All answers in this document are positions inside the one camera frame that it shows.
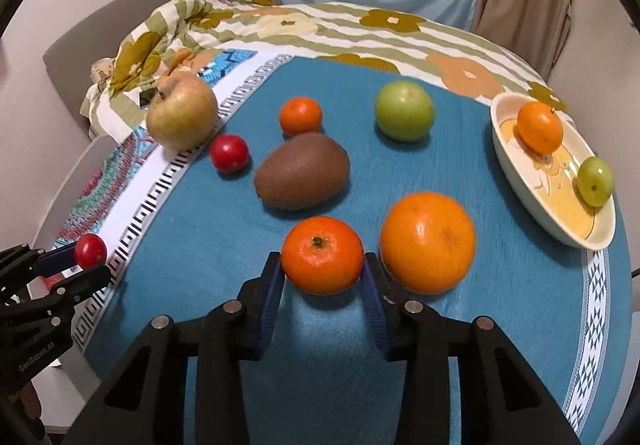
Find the person left hand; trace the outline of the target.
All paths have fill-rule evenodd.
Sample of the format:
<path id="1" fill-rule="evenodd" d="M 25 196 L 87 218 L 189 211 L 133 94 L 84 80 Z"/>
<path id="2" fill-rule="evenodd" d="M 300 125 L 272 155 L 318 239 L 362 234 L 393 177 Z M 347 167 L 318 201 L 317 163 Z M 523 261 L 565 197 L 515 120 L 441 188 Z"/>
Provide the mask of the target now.
<path id="1" fill-rule="evenodd" d="M 26 429 L 40 443 L 46 436 L 46 430 L 40 420 L 42 409 L 34 385 L 27 383 L 20 391 L 10 395 L 9 401 Z"/>

